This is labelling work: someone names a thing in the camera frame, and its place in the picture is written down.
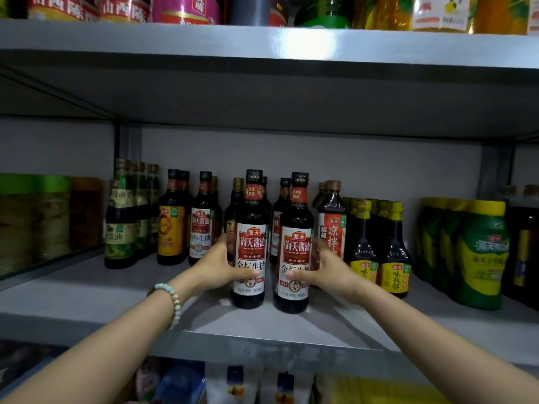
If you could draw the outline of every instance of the pink container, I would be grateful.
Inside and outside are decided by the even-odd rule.
[[[221,24],[216,0],[152,0],[153,22],[182,25]]]

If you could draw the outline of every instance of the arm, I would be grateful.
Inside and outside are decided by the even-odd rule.
[[[169,284],[183,305],[206,289],[259,273],[228,265],[223,235],[204,258]],[[2,404],[111,403],[170,325],[172,316],[170,295],[164,291],[152,293],[24,382]]]
[[[439,325],[355,274],[322,242],[320,270],[289,277],[359,304],[408,359],[454,404],[532,404],[539,381]]]

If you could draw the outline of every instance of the bracelet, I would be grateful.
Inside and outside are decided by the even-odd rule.
[[[154,290],[164,290],[165,292],[168,292],[168,294],[172,298],[172,302],[174,303],[174,317],[172,318],[172,322],[170,324],[169,329],[172,330],[176,325],[179,323],[179,310],[182,308],[179,304],[178,295],[176,294],[176,291],[172,289],[172,286],[167,285],[166,283],[158,283],[154,286]]]

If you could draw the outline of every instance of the shelf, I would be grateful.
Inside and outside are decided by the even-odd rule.
[[[537,131],[535,37],[30,20],[0,33],[4,68],[131,121],[475,141]]]
[[[98,256],[5,289],[0,292],[0,339],[72,346],[142,300],[153,284],[187,267],[160,267],[151,256],[112,271]],[[273,307],[270,281],[265,303],[255,310],[234,308],[227,295],[228,288],[191,299],[179,328],[165,333],[152,354],[363,377],[418,377],[363,309],[322,291],[312,290],[310,306],[300,315]],[[503,359],[539,368],[539,312],[512,300],[504,301],[501,312],[474,310],[417,279],[406,301]]]

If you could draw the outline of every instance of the person's right hand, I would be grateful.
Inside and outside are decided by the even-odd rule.
[[[369,282],[367,279],[352,271],[322,240],[313,240],[312,258],[320,261],[318,271],[293,269],[286,273],[287,278],[319,286],[327,293],[358,303],[360,288]]]

